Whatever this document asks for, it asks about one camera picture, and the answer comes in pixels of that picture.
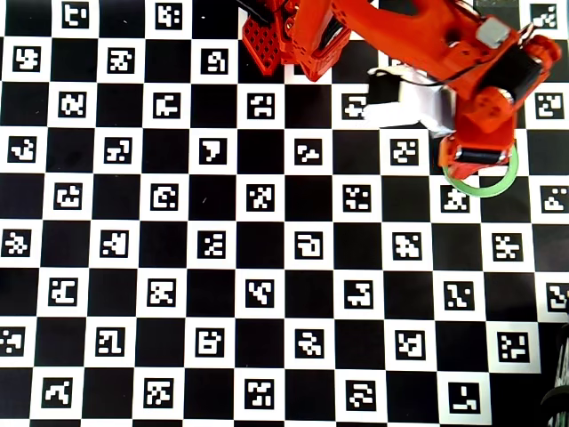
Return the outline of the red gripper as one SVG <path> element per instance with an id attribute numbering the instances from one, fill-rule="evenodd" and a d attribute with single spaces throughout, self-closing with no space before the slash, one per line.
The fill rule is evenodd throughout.
<path id="1" fill-rule="evenodd" d="M 487 166 L 505 165 L 515 148 L 516 144 L 506 149 L 470 147 L 449 135 L 441 141 L 439 157 L 448 179 L 466 180 Z"/>

